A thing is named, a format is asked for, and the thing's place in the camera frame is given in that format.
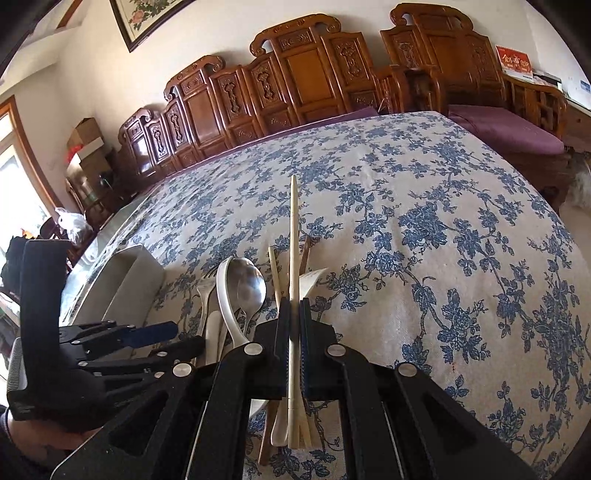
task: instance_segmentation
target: wooden chopstick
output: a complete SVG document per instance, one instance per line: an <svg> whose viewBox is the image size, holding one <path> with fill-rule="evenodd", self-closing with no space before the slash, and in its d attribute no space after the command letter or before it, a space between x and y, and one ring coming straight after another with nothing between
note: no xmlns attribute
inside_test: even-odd
<svg viewBox="0 0 591 480"><path fill-rule="evenodd" d="M277 260L275 259L275 249L269 246L269 264L271 265L271 278L273 279L273 289L275 290L275 303L277 304L277 316L279 316L279 305L281 304L281 284L279 282L279 272L277 271Z"/></svg>
<svg viewBox="0 0 591 480"><path fill-rule="evenodd" d="M277 271L277 260L275 259L275 249L269 246L269 264L271 266L271 278L273 279L273 290L275 290L275 304L277 304L277 316L279 316L279 306L281 304L281 283L279 281L279 272ZM271 457L271 432L277 410L279 409L279 400L270 400L267 404L267 416L265 418L265 430L261 439L261 451L259 452L259 465L267 465Z"/></svg>
<svg viewBox="0 0 591 480"><path fill-rule="evenodd" d="M298 211L297 180L291 176L290 211L290 344L287 383L287 446L300 447L299 402L300 390L300 212Z"/></svg>
<svg viewBox="0 0 591 480"><path fill-rule="evenodd" d="M308 266L308 255L310 255L311 246L312 237L310 235L306 235L306 240L304 241L304 251L301 253L300 275L306 273L306 268Z"/></svg>
<svg viewBox="0 0 591 480"><path fill-rule="evenodd" d="M271 458L271 432L275 419L277 418L277 410L279 409L280 400L270 400L267 404L267 418L265 419L265 430L262 433L261 451L259 452L259 465L269 464Z"/></svg>

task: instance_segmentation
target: carved wooden chair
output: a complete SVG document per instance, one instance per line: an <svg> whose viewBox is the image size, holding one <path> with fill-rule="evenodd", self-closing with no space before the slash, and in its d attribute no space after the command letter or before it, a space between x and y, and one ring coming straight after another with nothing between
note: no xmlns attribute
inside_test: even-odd
<svg viewBox="0 0 591 480"><path fill-rule="evenodd" d="M474 32L470 18L455 8L403 3L390 19L395 27L381 35L396 68L430 69L431 81L446 91L430 109L500 153L558 211L572 179L561 141L562 93L503 73L488 37ZM393 75L383 77L391 82Z"/></svg>
<svg viewBox="0 0 591 480"><path fill-rule="evenodd" d="M121 126L118 173L143 188L282 130L378 107L363 35L341 32L335 17L267 28L250 50L256 58L246 66L208 55L171 78L161 114L141 108Z"/></svg>
<svg viewBox="0 0 591 480"><path fill-rule="evenodd" d="M319 26L324 25L324 33ZM377 107L373 67L363 35L341 32L337 18L307 15L260 32L251 53L261 58L268 41L300 125Z"/></svg>

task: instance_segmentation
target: wooden armchair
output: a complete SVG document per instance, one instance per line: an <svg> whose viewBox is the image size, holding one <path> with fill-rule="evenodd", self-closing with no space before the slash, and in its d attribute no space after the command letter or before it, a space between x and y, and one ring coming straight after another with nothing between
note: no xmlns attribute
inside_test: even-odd
<svg viewBox="0 0 591 480"><path fill-rule="evenodd" d="M474 32L470 18L456 8L403 3L390 19L395 27L381 35L396 67L376 74L378 95L391 95L388 88L400 83L400 71L425 72L420 85L409 82L412 108L435 110L466 128L558 211L572 180L561 141L563 94L503 73L488 37ZM426 95L427 72L434 93Z"/></svg>

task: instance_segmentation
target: blue floral tablecloth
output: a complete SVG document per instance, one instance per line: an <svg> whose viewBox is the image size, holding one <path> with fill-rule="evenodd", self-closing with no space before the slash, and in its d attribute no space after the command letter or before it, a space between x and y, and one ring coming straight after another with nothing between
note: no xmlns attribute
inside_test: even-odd
<svg viewBox="0 0 591 480"><path fill-rule="evenodd" d="M309 269L329 269L311 295L316 318L371 362L414 363L549 478L591 417L587 265L521 175L443 116L316 128L187 171L155 189L95 271L145 245L166 269L147 323L178 320L186 336L199 278L246 256L268 280L255 322L272 319L267 246L282 252L285 285L292 174L301 234L314 239ZM309 415L322 447L280 449L267 467L254 460L264 414L253 419L245 477L343 478L337 405Z"/></svg>

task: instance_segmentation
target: flower painting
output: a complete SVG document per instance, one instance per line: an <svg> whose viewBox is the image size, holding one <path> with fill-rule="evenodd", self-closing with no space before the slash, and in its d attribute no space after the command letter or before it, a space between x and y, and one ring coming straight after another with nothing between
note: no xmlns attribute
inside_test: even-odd
<svg viewBox="0 0 591 480"><path fill-rule="evenodd" d="M129 51L193 0L111 0L115 19Z"/></svg>

